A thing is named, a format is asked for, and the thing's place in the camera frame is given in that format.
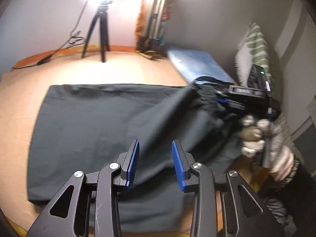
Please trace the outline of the right forearm dark sleeve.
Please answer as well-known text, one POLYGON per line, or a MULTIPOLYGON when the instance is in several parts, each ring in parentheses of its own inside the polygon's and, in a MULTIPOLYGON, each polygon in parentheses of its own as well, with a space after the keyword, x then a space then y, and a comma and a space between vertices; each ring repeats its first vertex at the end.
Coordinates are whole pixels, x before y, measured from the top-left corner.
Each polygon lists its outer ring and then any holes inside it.
POLYGON ((315 179, 301 163, 280 182, 269 177, 259 196, 286 236, 315 236, 315 179))

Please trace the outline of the right gloved hand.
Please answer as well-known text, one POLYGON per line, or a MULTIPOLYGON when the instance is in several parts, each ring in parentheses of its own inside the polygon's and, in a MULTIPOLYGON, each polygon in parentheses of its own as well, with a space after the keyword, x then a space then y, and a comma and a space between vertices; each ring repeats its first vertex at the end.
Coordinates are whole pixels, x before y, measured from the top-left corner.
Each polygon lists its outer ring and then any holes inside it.
POLYGON ((281 127, 269 119, 257 120, 252 115, 243 117, 241 124, 242 155, 254 159, 268 151, 268 172, 276 182, 285 180, 294 167, 295 159, 291 149, 283 144, 281 127))

